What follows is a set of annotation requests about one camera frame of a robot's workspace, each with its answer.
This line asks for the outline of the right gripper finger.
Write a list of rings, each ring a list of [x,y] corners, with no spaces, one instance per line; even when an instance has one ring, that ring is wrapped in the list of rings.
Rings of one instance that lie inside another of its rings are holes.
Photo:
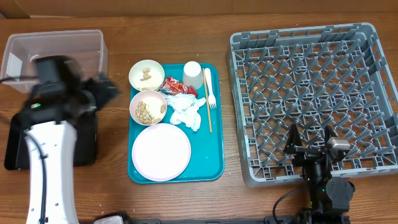
[[[337,134],[329,125],[326,125],[324,128],[324,139],[329,140],[332,137],[337,137]]]
[[[289,128],[289,137],[286,142],[286,149],[293,149],[294,147],[303,147],[300,138],[300,133],[297,129],[296,124],[292,124]]]

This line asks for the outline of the red snack wrapper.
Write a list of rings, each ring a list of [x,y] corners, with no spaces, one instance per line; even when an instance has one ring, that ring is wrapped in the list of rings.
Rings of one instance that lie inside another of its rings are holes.
[[[183,93],[183,94],[191,94],[194,95],[195,97],[198,96],[198,93],[192,86],[187,86],[186,84],[170,76],[167,76],[165,78],[165,81],[161,85],[160,90],[170,95],[177,95],[179,93]]]

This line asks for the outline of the pink bowl with peanuts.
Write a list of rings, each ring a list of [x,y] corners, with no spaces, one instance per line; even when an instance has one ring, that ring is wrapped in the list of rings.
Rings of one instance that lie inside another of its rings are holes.
[[[129,110],[131,118],[137,124],[152,126],[164,119],[167,103],[164,96],[158,91],[145,90],[134,95]]]

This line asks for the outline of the white bowl with rice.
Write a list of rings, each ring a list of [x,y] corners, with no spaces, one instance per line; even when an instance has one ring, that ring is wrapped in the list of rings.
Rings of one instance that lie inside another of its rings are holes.
[[[165,80],[165,71],[160,63],[154,60],[141,60],[129,71],[129,82],[138,90],[159,90]]]

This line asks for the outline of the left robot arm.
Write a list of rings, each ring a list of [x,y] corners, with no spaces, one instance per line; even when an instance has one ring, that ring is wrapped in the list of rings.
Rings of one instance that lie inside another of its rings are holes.
[[[73,188],[76,122],[119,94],[103,73],[81,79],[78,62],[65,55],[34,60],[38,84],[20,111],[30,161],[27,223],[78,223]]]

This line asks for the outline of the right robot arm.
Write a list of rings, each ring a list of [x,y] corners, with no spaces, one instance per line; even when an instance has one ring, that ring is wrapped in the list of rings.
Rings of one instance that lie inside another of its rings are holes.
[[[295,124],[289,128],[289,138],[284,154],[292,154],[292,164],[302,168],[302,178],[307,183],[310,208],[304,208],[291,219],[291,223],[349,223],[344,213],[349,211],[355,186],[342,177],[333,177],[332,164],[341,162],[350,151],[346,139],[340,139],[332,128],[324,128],[322,146],[303,147]]]

